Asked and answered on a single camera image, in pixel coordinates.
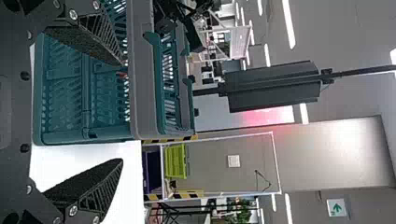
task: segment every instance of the teal plastic crate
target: teal plastic crate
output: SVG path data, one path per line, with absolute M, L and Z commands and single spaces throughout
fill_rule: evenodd
M 149 15 L 149 2 L 100 2 L 120 50 L 128 55 L 125 67 L 101 63 L 40 36 L 35 46 L 35 142 L 64 145 L 193 135 L 192 83 L 185 66 L 179 69 L 186 56 L 184 32 L 177 33 L 183 37 L 156 35 L 159 42 L 149 44 L 140 32 L 151 30 L 146 20 L 152 18 L 139 14 Z M 138 15 L 139 20 L 132 20 Z M 96 20 L 92 16 L 82 22 Z
M 34 84 L 36 144 L 133 139 L 127 68 L 101 63 L 41 35 L 35 43 Z
M 182 51 L 177 50 L 176 31 L 165 36 L 146 32 L 144 37 L 153 47 L 158 132 L 164 135 L 194 134 L 192 82 L 186 78 L 181 81 L 179 78 L 179 58 L 182 57 Z M 182 122 L 180 85 L 188 88 L 183 94 L 188 94 L 190 102 L 189 126 Z

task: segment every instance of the plastic basket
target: plastic basket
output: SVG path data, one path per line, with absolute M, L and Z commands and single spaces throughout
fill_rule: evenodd
M 147 32 L 144 37 L 153 46 L 158 131 L 164 135 L 188 132 L 193 126 L 182 125 L 179 87 L 191 83 L 180 84 L 176 31 L 164 37 Z
M 187 179 L 184 144 L 165 148 L 165 175 L 170 178 Z
M 133 139 L 126 68 L 101 63 L 41 35 L 35 43 L 34 79 L 36 144 Z

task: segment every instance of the yellow black hazard stripe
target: yellow black hazard stripe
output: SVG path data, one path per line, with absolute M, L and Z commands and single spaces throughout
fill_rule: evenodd
M 198 135 L 195 134 L 193 136 L 188 136 L 188 137 L 178 138 L 178 139 L 143 140 L 142 141 L 142 145 L 158 144 L 158 143 L 183 142 L 183 141 L 191 141 L 191 140 L 198 140 Z
M 145 202 L 160 201 L 163 199 L 161 194 L 145 194 Z
M 171 199 L 196 199 L 204 198 L 203 190 L 181 190 L 177 191 Z M 145 202 L 160 201 L 163 199 L 161 194 L 145 194 Z

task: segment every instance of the ceiling light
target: ceiling light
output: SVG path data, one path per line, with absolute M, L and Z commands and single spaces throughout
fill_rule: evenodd
M 239 20 L 239 4 L 235 3 L 236 18 Z
M 289 194 L 285 194 L 285 202 L 286 202 L 286 215 L 288 216 L 288 224 L 293 224 L 293 217 L 291 216 Z
M 275 198 L 275 194 L 271 194 L 271 201 L 272 201 L 272 205 L 273 205 L 273 211 L 276 212 L 276 198 Z
M 303 124 L 309 124 L 308 110 L 306 104 L 300 104 L 301 120 Z
M 250 42 L 251 42 L 251 45 L 255 45 L 255 43 L 254 43 L 254 32 L 253 32 L 253 21 L 252 20 L 248 21 L 248 24 L 251 26 L 251 29 L 250 29 Z
M 245 26 L 245 12 L 243 7 L 241 7 L 241 18 L 242 18 L 242 25 Z
M 247 70 L 247 62 L 246 62 L 245 60 L 242 60 L 242 69 L 243 69 L 244 71 Z
M 248 50 L 247 50 L 247 65 L 250 65 L 250 54 L 248 53 Z
M 267 67 L 271 67 L 270 50 L 268 49 L 268 44 L 264 45 L 264 53 L 265 53 L 265 62 L 267 63 Z
M 257 6 L 259 8 L 259 15 L 262 16 L 262 0 L 257 0 Z
M 396 64 L 396 49 L 390 52 L 390 58 L 392 59 L 392 64 Z
M 262 214 L 262 216 L 261 216 L 261 218 L 262 218 L 262 224 L 265 224 L 264 211 L 263 211 L 262 208 L 260 209 L 260 214 Z
M 291 20 L 291 11 L 289 0 L 282 0 L 283 13 L 285 14 L 286 29 L 288 30 L 288 38 L 290 49 L 296 46 L 296 37 L 294 34 L 293 21 Z

